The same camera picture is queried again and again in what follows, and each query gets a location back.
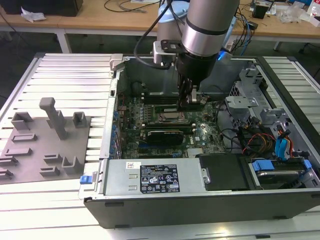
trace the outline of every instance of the motherboard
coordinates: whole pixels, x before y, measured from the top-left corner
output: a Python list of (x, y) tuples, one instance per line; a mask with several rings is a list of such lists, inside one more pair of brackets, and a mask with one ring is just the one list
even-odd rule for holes
[(135, 97), (119, 99), (121, 158), (194, 158), (226, 152), (216, 130), (214, 104), (207, 103), (199, 112), (176, 112), (174, 108), (144, 104)]

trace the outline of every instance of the blue cable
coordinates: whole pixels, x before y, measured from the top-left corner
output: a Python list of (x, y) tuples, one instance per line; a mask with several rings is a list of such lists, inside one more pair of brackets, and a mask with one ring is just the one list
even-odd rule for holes
[(244, 18), (243, 16), (241, 16), (242, 17), (242, 19), (245, 21), (245, 24), (246, 24), (246, 27), (247, 27), (247, 40), (246, 40), (246, 42), (245, 42), (245, 44), (244, 44), (244, 47), (243, 47), (243, 49), (242, 49), (242, 52), (240, 53), (240, 56), (242, 56), (244, 53), (245, 53), (245, 51), (246, 51), (246, 49), (247, 49), (247, 46), (248, 46), (248, 44), (249, 44), (249, 41), (250, 41), (250, 27), (249, 27), (249, 23), (248, 23), (248, 21), (247, 21), (247, 19), (246, 18)]

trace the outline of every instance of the gray peg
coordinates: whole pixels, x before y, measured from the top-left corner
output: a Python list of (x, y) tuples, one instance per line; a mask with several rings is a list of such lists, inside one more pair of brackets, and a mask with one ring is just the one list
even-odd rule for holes
[(41, 98), (39, 107), (42, 110), (45, 110), (46, 114), (49, 117), (50, 123), (56, 131), (56, 134), (58, 134), (60, 140), (64, 140), (67, 138), (64, 119), (59, 118), (58, 113), (55, 109), (55, 103), (56, 101), (53, 97), (43, 97)]

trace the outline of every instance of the gray block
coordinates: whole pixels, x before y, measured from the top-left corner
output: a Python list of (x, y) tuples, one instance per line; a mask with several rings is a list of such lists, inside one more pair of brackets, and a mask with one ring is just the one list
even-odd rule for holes
[(28, 130), (27, 123), (32, 122), (32, 118), (27, 112), (16, 112), (11, 120), (11, 123), (18, 131)]
[(35, 141), (35, 140), (37, 140), (37, 136), (34, 133), (14, 135), (11, 138), (11, 141), (14, 143), (28, 142), (28, 141)]
[(42, 177), (54, 177), (60, 175), (60, 170), (56, 167), (44, 167), (41, 168), (41, 171), (39, 172)]
[(86, 115), (83, 111), (75, 112), (72, 120), (76, 129), (86, 128), (88, 125)]
[(31, 148), (14, 148), (14, 149), (7, 149), (5, 151), (6, 156), (29, 156), (31, 155), (32, 150)]
[(43, 160), (46, 164), (62, 163), (62, 157), (59, 154), (44, 155)]
[(63, 158), (62, 168), (65, 170), (66, 174), (76, 174), (81, 170), (81, 165), (78, 158), (75, 156), (72, 163), (68, 161), (66, 157)]
[(53, 126), (58, 137), (61, 140), (65, 140), (67, 138), (67, 132), (64, 127), (64, 120), (62, 120), (61, 116), (59, 117), (55, 109), (55, 103), (56, 101), (53, 97), (43, 97), (40, 100), (39, 107), (42, 110), (45, 110), (46, 114), (49, 117), (50, 124)]
[[(55, 130), (48, 126), (47, 119), (47, 117), (33, 118), (33, 121), (26, 122), (28, 126), (27, 130), (18, 132), (15, 128), (13, 129), (1, 157), (12, 157), (5, 155), (7, 150), (12, 149), (31, 149), (32, 153), (24, 156), (15, 155), (14, 157), (18, 161), (18, 165), (8, 165), (5, 167), (14, 174), (13, 177), (11, 179), (0, 179), (0, 184), (80, 178), (85, 165), (91, 118), (86, 116), (87, 127), (75, 128), (72, 116), (65, 117), (64, 128), (68, 133), (68, 138), (65, 140), (60, 140)], [(13, 136), (22, 134), (35, 134), (37, 139), (36, 141), (11, 141)], [(77, 156), (80, 169), (75, 174), (67, 174), (65, 169), (61, 167), (62, 160), (66, 157), (71, 162), (75, 156)], [(60, 175), (46, 176), (44, 178), (39, 174), (41, 168), (49, 167), (57, 167), (60, 170)]]
[(14, 156), (0, 157), (0, 167), (16, 166), (18, 163), (18, 160)]
[(13, 177), (13, 173), (8, 169), (1, 169), (0, 168), (0, 180), (11, 180)]

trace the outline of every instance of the warning label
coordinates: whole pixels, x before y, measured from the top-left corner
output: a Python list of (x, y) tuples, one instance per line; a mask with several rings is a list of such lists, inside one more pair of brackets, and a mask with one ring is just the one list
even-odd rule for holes
[(180, 192), (177, 165), (142, 165), (140, 166), (143, 194)]

